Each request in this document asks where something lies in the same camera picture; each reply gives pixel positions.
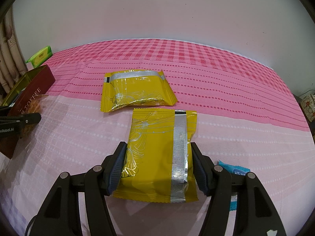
pink gingham fabric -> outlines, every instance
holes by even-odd
[[[163,70],[178,98],[171,109],[196,110],[193,141],[203,154],[257,174],[288,236],[315,206],[315,147],[293,95],[270,68],[193,43],[142,39],[93,43],[55,53],[55,78],[42,102],[42,120],[21,139],[12,160],[0,159],[1,207],[23,235],[63,171],[83,173],[127,141],[132,107],[100,112],[103,77],[124,69]],[[210,198],[161,204],[107,197],[118,235],[198,235]],[[89,235],[80,195],[84,235]],[[230,212],[226,235],[232,235]]]

pink tablecloth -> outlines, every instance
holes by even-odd
[[[213,161],[255,172],[287,231],[295,235],[315,206],[315,147],[285,83],[270,68],[219,49],[181,41],[105,41],[55,53],[56,78],[40,124],[0,159],[2,209],[23,235],[57,176],[83,173],[127,141],[132,108],[100,112],[103,76],[124,69],[163,70],[178,103],[196,110],[193,141]],[[198,235],[210,198],[184,204],[107,198],[118,235]],[[81,210],[84,199],[80,197]],[[226,235],[232,235],[235,211]],[[89,235],[81,212],[84,235]]]

wall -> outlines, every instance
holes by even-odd
[[[315,25],[299,0],[16,0],[13,10],[26,59],[46,45],[156,37],[251,57],[296,95],[315,82]]]

teal snack packet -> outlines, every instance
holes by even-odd
[[[245,176],[247,172],[250,172],[250,169],[248,168],[226,164],[220,160],[218,162],[218,165],[222,166],[230,173],[236,174],[236,175]],[[236,210],[236,208],[237,208],[237,193],[232,193],[230,211]]]

yellow wrapper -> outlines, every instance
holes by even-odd
[[[176,96],[163,71],[126,70],[106,73],[101,108],[110,112],[124,106],[172,106]]]
[[[114,197],[148,202],[198,200],[190,145],[196,122],[195,111],[134,109],[122,177]],[[180,170],[183,164],[186,169]]]

